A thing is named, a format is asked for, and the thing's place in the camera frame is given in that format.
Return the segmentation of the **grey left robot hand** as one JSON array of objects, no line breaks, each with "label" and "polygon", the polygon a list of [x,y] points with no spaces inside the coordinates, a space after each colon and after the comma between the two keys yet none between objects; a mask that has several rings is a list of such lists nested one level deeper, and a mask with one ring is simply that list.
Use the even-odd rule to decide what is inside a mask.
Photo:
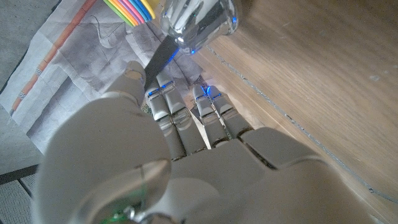
[{"label": "grey left robot hand", "polygon": [[217,88],[197,92],[207,147],[181,98],[176,121],[141,110],[145,81],[129,62],[59,127],[39,166],[35,223],[374,222],[319,154],[252,128]]}]

